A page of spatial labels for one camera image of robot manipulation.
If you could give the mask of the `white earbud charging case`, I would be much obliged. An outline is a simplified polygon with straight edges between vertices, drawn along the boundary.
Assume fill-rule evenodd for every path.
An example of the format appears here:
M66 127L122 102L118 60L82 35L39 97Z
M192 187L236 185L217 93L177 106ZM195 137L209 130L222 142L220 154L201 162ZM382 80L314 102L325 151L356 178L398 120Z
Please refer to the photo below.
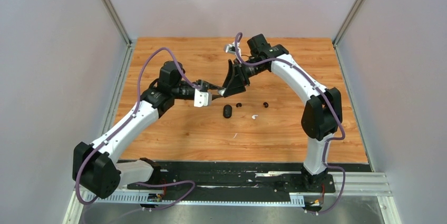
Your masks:
M226 89L218 90L218 94L219 94L220 96L224 97L224 96L225 96L225 91L226 91Z

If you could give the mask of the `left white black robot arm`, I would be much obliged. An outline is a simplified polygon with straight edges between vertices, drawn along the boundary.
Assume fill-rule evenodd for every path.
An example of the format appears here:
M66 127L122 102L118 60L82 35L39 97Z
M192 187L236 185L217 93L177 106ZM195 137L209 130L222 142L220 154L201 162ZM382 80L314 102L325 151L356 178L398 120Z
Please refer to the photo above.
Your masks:
M225 91L225 87L203 80L189 83L181 63L165 62L158 78L145 91L137 91L135 105L116 125L92 143L80 142L74 148L73 180L78 200L90 204L82 198L82 188L101 199L128 184L142 182L149 189L157 188L162 176L156 164L147 158L120 163L122 153L172 108L175 100L192 100L195 107L209 106Z

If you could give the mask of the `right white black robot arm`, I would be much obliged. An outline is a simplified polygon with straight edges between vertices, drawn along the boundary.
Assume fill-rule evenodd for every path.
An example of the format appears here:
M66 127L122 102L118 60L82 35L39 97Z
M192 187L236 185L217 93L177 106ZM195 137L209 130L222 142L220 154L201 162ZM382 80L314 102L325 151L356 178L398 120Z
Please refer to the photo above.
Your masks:
M300 183L304 189L314 191L327 176L328 148L343 120L341 93L335 87L328 89L318 83L295 62L284 46L270 45L263 34L248 40L250 57L244 60L239 47L241 38L242 34L238 33L224 48L236 58L228 62L228 73L218 93L225 98L242 93L251 77L269 71L298 95L304 104L301 126L308 136Z

